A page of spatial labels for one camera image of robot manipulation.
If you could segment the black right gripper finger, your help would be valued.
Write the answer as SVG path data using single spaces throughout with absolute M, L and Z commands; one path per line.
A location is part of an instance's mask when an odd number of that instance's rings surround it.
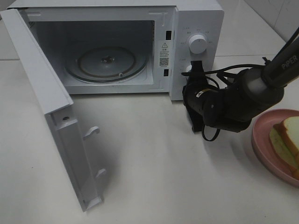
M 202 131 L 203 128 L 203 118 L 202 116 L 195 116 L 191 118 L 192 131 L 198 133 Z
M 204 72 L 204 69 L 203 69 L 203 63 L 201 60 L 198 60 L 198 61 L 191 61 L 191 72 L 192 73 L 203 73 Z

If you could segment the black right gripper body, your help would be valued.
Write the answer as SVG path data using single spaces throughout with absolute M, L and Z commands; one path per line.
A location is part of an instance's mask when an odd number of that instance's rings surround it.
M 183 102 L 191 121 L 202 120 L 205 97 L 204 90 L 209 87 L 207 78 L 201 72 L 183 72 L 187 83 L 183 87 Z

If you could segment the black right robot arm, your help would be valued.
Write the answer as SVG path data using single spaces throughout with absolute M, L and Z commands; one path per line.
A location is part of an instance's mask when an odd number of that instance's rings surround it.
M 238 64 L 204 71 L 192 61 L 183 72 L 183 103 L 194 132 L 206 127 L 231 132 L 248 128 L 252 119 L 279 103 L 284 88 L 299 77 L 299 32 L 296 30 L 277 55 L 264 64 Z

